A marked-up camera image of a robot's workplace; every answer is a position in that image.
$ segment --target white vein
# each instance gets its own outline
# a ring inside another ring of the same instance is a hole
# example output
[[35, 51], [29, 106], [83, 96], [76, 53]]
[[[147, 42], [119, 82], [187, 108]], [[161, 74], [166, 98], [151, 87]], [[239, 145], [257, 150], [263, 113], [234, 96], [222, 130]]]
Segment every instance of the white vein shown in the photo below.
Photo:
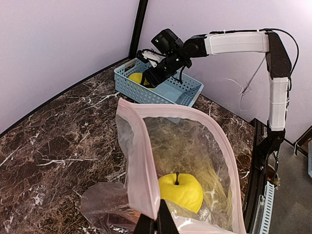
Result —
[[73, 191], [75, 192], [75, 194], [77, 194], [80, 198], [82, 198], [82, 196], [76, 191], [73, 189]]
[[5, 160], [0, 164], [0, 167], [20, 148], [20, 146], [15, 150], [13, 151], [12, 153], [9, 154], [8, 157], [5, 158]]
[[241, 128], [243, 127], [243, 125], [244, 125], [244, 121], [242, 121], [242, 125], [239, 127], [239, 129], [241, 129]]
[[243, 173], [246, 173], [246, 174], [242, 177], [242, 179], [246, 178], [249, 175], [250, 171], [243, 172]]
[[108, 99], [108, 98], [110, 98], [110, 97], [117, 97], [118, 94], [120, 94], [120, 92], [117, 92], [117, 93], [115, 93], [115, 94], [107, 95], [107, 96], [105, 96], [105, 98], [103, 98], [101, 101], [97, 102], [96, 104], [94, 104], [94, 105], [92, 105], [92, 106], [89, 106], [89, 107], [83, 109], [83, 111], [84, 111], [84, 110], [87, 110], [87, 109], [89, 109], [89, 108], [95, 107], [96, 105], [98, 105], [98, 104], [104, 102], [106, 99]]
[[45, 158], [42, 158], [41, 160], [45, 160], [45, 161], [49, 161], [47, 163], [44, 163], [44, 164], [38, 164], [37, 166], [47, 166], [47, 165], [50, 165], [52, 163], [56, 163], [56, 164], [66, 164], [66, 161], [79, 161], [79, 162], [82, 162], [82, 161], [95, 161], [95, 160], [98, 160], [98, 158], [85, 158], [85, 159], [75, 159], [75, 158], [68, 158], [68, 159], [45, 159]]

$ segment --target brown marble surface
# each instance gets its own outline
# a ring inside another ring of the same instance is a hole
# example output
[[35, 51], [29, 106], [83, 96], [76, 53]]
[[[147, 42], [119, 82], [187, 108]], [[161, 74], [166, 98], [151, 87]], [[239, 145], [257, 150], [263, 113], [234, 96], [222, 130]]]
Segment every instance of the brown marble surface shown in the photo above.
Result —
[[[125, 178], [115, 124], [117, 102], [124, 97], [115, 91], [119, 65], [48, 103], [0, 138], [0, 234], [97, 233], [80, 213], [80, 195], [97, 182]], [[253, 127], [203, 96], [194, 108], [226, 133], [243, 200]]]

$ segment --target yellow apple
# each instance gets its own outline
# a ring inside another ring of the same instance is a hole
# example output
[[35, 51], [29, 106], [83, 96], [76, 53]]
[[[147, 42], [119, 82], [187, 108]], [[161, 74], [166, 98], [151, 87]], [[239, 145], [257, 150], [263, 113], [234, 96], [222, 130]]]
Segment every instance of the yellow apple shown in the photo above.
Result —
[[198, 180], [190, 174], [164, 175], [159, 178], [160, 198], [197, 213], [203, 202], [203, 190]]
[[[131, 75], [129, 75], [129, 79], [134, 81], [135, 83], [140, 84], [142, 81], [142, 73], [132, 73]], [[144, 81], [144, 85], [149, 85], [149, 82]]]

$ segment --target lavender wall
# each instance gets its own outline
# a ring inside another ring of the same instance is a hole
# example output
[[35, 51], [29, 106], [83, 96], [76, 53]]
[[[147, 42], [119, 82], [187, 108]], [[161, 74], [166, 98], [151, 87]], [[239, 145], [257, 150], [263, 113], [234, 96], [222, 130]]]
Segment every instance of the lavender wall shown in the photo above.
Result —
[[0, 133], [127, 57], [137, 6], [138, 0], [1, 1]]
[[[210, 31], [264, 27], [289, 31], [300, 46], [286, 123], [286, 137], [294, 142], [312, 124], [312, 1], [150, 0], [139, 47], [152, 47], [150, 40], [165, 28], [171, 28], [185, 41], [192, 35]], [[294, 61], [294, 43], [285, 35], [281, 38]], [[252, 91], [244, 96], [240, 108], [240, 87], [228, 80], [235, 79], [246, 86], [263, 57], [263, 54], [244, 53], [197, 58], [185, 73], [204, 83], [203, 95], [247, 121], [256, 117], [266, 122], [269, 113], [266, 66], [260, 68], [251, 84]]]

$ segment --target clear plastic film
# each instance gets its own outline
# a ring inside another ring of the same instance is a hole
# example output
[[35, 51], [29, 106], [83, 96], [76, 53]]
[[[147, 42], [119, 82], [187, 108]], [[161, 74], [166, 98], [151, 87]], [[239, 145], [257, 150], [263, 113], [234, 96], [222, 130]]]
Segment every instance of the clear plastic film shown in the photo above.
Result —
[[193, 175], [203, 189], [197, 214], [166, 201], [178, 216], [206, 221], [232, 230], [232, 192], [228, 167], [214, 136], [197, 121], [181, 118], [144, 118], [153, 149], [157, 177], [179, 171]]
[[100, 182], [84, 192], [81, 213], [102, 234], [133, 232], [140, 213], [131, 209], [121, 183]]

